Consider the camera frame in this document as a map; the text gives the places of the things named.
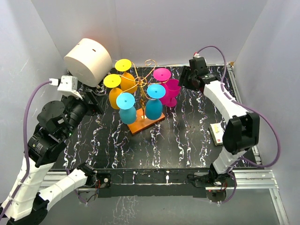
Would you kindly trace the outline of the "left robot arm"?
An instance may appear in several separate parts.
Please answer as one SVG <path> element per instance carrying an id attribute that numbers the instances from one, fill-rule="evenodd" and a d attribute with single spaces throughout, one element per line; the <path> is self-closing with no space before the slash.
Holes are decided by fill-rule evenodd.
<path id="1" fill-rule="evenodd" d="M 66 148 L 65 141 L 84 116 L 103 114 L 107 100 L 107 94 L 96 94 L 87 89 L 81 99 L 69 96 L 43 106 L 13 189 L 0 205 L 0 216 L 8 218 L 7 224 L 38 225 L 54 204 L 69 193 L 84 185 L 92 187 L 96 184 L 96 171 L 82 163 L 65 178 L 40 189 L 44 177 Z"/>

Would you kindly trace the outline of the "yellow wine glass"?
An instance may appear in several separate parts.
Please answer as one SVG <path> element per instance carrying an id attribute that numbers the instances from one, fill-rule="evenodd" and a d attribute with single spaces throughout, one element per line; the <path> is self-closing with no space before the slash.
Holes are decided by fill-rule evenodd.
<path id="1" fill-rule="evenodd" d="M 104 78 L 104 85 L 110 88 L 109 102 L 113 109 L 119 110 L 117 105 L 117 97 L 122 93 L 122 89 L 118 88 L 121 83 L 121 77 L 117 74 L 109 74 Z"/>
<path id="2" fill-rule="evenodd" d="M 121 59 L 115 63 L 115 69 L 121 72 L 120 87 L 124 92 L 134 94 L 137 90 L 135 85 L 135 78 L 128 72 L 131 68 L 132 62 L 128 59 Z"/>

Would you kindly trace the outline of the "blue wine glass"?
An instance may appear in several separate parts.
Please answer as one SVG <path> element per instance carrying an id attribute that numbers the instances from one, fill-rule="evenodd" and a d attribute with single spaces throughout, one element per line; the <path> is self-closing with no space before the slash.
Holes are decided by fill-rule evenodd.
<path id="1" fill-rule="evenodd" d="M 130 93 L 121 93 L 116 99 L 117 106 L 120 108 L 120 119 L 124 124 L 132 124 L 136 121 L 135 98 Z"/>
<path id="2" fill-rule="evenodd" d="M 157 120 L 162 114 L 163 105 L 160 99 L 166 94 L 165 88 L 161 84 L 152 84 L 147 88 L 147 94 L 151 100 L 146 103 L 146 117 Z"/>

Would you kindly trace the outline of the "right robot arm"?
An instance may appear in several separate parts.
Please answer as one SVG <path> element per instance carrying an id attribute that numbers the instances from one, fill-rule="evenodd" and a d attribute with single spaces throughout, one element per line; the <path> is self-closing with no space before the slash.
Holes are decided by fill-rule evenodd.
<path id="1" fill-rule="evenodd" d="M 220 77 L 209 72 L 204 57 L 194 56 L 189 60 L 189 66 L 183 68 L 179 86 L 200 91 L 225 119 L 222 150 L 205 175 L 209 183 L 220 186 L 229 177 L 228 172 L 240 157 L 258 144 L 260 117 L 235 103 L 234 98 L 224 89 Z"/>

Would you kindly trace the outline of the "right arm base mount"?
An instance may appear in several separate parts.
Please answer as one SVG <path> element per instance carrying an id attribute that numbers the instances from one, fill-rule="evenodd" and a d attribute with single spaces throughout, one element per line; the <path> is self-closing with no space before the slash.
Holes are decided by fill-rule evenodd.
<path id="1" fill-rule="evenodd" d="M 233 172 L 217 174 L 215 172 L 195 172 L 187 175 L 187 180 L 196 188 L 211 188 L 215 187 L 221 190 L 226 190 L 231 184 L 234 184 Z"/>

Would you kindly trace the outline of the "magenta wine glass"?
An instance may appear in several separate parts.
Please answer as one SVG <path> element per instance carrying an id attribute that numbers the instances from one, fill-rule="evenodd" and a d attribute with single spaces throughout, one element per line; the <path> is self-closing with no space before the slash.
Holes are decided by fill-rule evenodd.
<path id="1" fill-rule="evenodd" d="M 170 79 L 166 82 L 169 89 L 169 101 L 166 103 L 168 107 L 175 107 L 177 104 L 176 97 L 178 96 L 181 87 L 179 86 L 179 80 Z"/>
<path id="2" fill-rule="evenodd" d="M 158 68 L 158 69 L 154 70 L 153 76 L 157 81 L 161 82 L 161 85 L 165 88 L 166 93 L 159 100 L 161 101 L 161 103 L 163 105 L 166 105 L 170 100 L 169 88 L 166 85 L 166 82 L 170 79 L 171 72 L 166 68 Z"/>

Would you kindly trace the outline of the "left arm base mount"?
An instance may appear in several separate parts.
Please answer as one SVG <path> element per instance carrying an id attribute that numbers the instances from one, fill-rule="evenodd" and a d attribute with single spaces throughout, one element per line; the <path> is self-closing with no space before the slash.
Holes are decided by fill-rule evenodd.
<path id="1" fill-rule="evenodd" d="M 94 170 L 90 172 L 86 184 L 81 186 L 81 188 L 110 188 L 112 184 L 112 177 L 110 173 L 100 172 L 98 170 Z"/>

